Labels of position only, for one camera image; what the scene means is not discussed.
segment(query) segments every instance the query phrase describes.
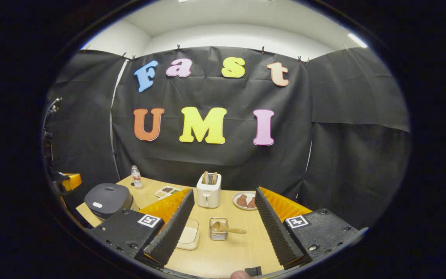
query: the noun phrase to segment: foam letter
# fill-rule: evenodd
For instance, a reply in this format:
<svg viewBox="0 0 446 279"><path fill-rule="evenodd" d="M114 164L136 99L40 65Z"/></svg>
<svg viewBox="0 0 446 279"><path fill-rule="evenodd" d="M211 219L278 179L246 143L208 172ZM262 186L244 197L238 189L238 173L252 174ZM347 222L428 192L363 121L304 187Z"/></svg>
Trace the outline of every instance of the foam letter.
<svg viewBox="0 0 446 279"><path fill-rule="evenodd" d="M142 68L135 71L134 75L137 76L139 80L139 92L142 92L149 88L154 82L149 81L149 78L154 78L154 69L158 62L156 60L152 60L151 62L145 64Z"/></svg>
<svg viewBox="0 0 446 279"><path fill-rule="evenodd" d="M206 143L219 143L220 145L225 143L223 138L223 116L226 114L226 110L223 108L212 108L206 118L202 120L202 117L195 107L186 107L182 109L182 113L185 115L184 119L184 132L180 136L180 141L183 143L191 143L194 141L192 136L192 130L198 142L201 142L206 134Z"/></svg>
<svg viewBox="0 0 446 279"><path fill-rule="evenodd" d="M172 62L172 66L166 69L167 76L179 76L185 78L190 75L190 67L192 60L187 58L180 58Z"/></svg>
<svg viewBox="0 0 446 279"><path fill-rule="evenodd" d="M223 60L223 69L221 73L225 78L241 78L245 74L245 69L242 67L245 61L242 58L227 57Z"/></svg>
<svg viewBox="0 0 446 279"><path fill-rule="evenodd" d="M147 114L146 109L136 109L133 111L135 115L135 120L133 122L133 132L135 136L141 141L153 141L160 134L161 128L161 115L165 113L165 110L160 108L154 108L151 110L153 115L153 129L151 132L147 133L144 131L144 117Z"/></svg>
<svg viewBox="0 0 446 279"><path fill-rule="evenodd" d="M272 145L274 143L271 138L271 117L274 112L271 110L255 110L253 111L257 118L256 138L253 140L255 145Z"/></svg>
<svg viewBox="0 0 446 279"><path fill-rule="evenodd" d="M281 66L280 62L274 62L268 65L271 69L271 80L278 86L287 86L288 79L283 79L283 73L288 72L288 69Z"/></svg>

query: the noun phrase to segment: ceiling light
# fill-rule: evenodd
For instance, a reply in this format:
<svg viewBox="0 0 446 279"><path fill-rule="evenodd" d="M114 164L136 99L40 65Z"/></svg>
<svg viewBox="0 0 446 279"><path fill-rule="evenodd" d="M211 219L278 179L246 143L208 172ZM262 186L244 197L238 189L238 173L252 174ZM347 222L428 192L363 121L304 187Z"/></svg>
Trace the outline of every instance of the ceiling light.
<svg viewBox="0 0 446 279"><path fill-rule="evenodd" d="M351 39L354 40L354 42L358 43L359 46L362 46L363 48L367 48L368 45L365 44L363 41L361 41L358 37L356 37L354 34L348 34L347 36L349 36Z"/></svg>

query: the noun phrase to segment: ceiling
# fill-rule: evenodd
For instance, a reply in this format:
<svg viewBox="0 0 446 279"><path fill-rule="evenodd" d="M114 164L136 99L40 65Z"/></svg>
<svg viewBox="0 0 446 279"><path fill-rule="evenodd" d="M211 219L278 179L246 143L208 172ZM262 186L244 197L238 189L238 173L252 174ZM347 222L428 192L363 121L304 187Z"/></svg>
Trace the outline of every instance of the ceiling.
<svg viewBox="0 0 446 279"><path fill-rule="evenodd" d="M293 0L159 0L124 18L151 37L207 24L253 24L296 33L335 50L359 45L350 32Z"/></svg>

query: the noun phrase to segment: pink letter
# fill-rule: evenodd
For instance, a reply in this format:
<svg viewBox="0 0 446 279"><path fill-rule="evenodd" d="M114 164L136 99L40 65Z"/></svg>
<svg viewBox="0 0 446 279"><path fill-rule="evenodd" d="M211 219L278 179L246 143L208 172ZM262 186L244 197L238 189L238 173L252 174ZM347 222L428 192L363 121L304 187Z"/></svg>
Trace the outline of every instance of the pink letter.
<svg viewBox="0 0 446 279"><path fill-rule="evenodd" d="M166 69L167 76L179 76L185 78L190 75L190 67L192 60L187 58L180 58L172 62L172 66Z"/></svg>
<svg viewBox="0 0 446 279"><path fill-rule="evenodd" d="M274 141L271 138L271 117L274 116L274 112L271 110L255 110L253 113L257 118L257 132L253 143L255 145L272 145Z"/></svg>

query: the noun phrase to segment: rice cooker lid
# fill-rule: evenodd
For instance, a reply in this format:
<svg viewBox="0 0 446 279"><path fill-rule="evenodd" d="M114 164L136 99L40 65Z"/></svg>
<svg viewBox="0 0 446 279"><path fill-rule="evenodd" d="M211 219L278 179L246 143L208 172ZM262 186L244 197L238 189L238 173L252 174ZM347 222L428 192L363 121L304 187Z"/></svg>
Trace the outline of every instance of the rice cooker lid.
<svg viewBox="0 0 446 279"><path fill-rule="evenodd" d="M124 205L129 194L129 189L123 185L103 183L95 186L85 195L85 204L96 212L112 214Z"/></svg>

